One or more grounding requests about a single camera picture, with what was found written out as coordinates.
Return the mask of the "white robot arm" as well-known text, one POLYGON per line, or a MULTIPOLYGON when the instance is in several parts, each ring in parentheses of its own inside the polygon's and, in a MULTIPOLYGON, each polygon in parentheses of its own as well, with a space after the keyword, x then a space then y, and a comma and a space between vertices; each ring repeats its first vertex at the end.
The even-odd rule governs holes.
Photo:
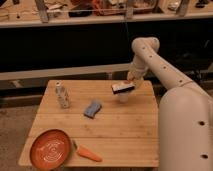
POLYGON ((152 72, 167 89, 159 103, 158 171, 213 171, 213 97, 158 55, 155 37, 132 42, 127 78, 139 81, 152 72))

